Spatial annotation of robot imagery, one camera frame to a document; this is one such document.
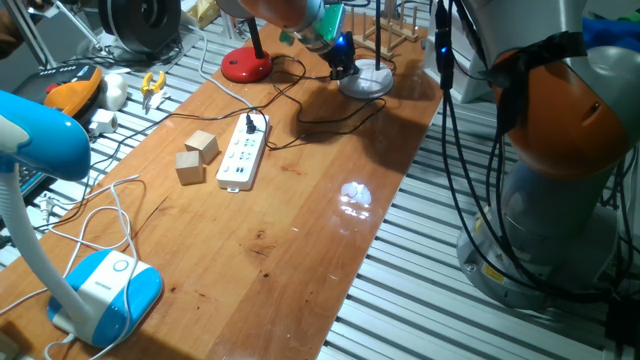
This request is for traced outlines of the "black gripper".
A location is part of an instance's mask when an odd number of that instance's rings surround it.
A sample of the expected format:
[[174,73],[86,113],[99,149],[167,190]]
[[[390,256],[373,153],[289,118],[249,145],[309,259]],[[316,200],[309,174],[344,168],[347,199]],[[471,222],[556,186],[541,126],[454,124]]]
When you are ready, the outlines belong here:
[[329,66],[330,79],[341,80],[359,73],[359,68],[355,64],[355,45],[351,33],[342,33],[338,36],[329,51],[321,55]]

